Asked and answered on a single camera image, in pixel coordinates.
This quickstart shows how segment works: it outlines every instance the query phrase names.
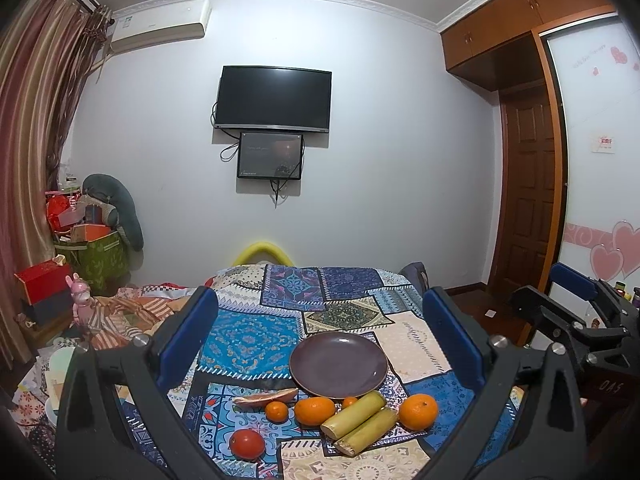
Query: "dark green plush pillow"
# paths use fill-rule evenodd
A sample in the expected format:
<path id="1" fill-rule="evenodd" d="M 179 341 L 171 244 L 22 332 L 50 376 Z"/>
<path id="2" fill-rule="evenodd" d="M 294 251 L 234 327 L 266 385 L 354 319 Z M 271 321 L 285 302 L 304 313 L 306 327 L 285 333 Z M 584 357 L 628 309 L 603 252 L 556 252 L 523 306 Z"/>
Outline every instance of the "dark green plush pillow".
<path id="1" fill-rule="evenodd" d="M 82 192 L 107 204 L 113 204 L 118 211 L 119 223 L 127 235 L 131 248 L 134 251 L 142 250 L 145 242 L 136 216 L 136 205 L 121 181 L 111 175 L 94 173 L 82 183 Z"/>

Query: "television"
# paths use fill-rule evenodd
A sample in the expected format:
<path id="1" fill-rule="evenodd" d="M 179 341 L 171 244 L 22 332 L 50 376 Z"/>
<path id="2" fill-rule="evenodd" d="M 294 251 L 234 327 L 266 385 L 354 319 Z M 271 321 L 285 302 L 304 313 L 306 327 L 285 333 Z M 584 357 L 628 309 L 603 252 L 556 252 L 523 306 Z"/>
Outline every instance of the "television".
<path id="1" fill-rule="evenodd" d="M 300 180 L 302 135 L 242 132 L 238 147 L 238 178 Z"/>
<path id="2" fill-rule="evenodd" d="M 224 66 L 217 128 L 329 132 L 331 72 L 274 66 Z"/>

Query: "white air conditioner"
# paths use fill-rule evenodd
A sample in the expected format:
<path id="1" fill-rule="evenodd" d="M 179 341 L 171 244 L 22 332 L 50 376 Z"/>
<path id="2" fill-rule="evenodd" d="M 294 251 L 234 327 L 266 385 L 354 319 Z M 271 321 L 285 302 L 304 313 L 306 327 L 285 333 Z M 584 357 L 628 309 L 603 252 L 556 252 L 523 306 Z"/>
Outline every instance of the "white air conditioner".
<path id="1" fill-rule="evenodd" d="M 210 15 L 208 0 L 191 0 L 123 16 L 113 31 L 111 50 L 119 54 L 159 43 L 203 38 Z"/>

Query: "pink bunny figurine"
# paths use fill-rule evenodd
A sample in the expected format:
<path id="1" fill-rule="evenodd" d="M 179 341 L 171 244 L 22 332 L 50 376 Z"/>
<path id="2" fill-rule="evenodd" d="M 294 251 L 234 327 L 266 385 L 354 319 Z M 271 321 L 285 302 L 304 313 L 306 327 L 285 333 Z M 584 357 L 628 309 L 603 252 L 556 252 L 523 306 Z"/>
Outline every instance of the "pink bunny figurine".
<path id="1" fill-rule="evenodd" d="M 74 300 L 74 323 L 86 327 L 94 314 L 94 298 L 91 297 L 89 284 L 74 272 L 74 277 L 66 276 L 66 284 L 71 289 Z"/>

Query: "purple plate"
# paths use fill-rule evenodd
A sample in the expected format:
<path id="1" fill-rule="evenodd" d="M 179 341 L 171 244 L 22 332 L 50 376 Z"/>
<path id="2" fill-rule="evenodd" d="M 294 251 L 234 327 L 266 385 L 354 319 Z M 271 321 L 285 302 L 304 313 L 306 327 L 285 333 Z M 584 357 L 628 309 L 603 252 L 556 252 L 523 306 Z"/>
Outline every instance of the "purple plate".
<path id="1" fill-rule="evenodd" d="M 344 399 L 375 390 L 388 362 L 369 339 L 344 332 L 320 332 L 302 340 L 289 358 L 291 377 L 310 394 Z"/>

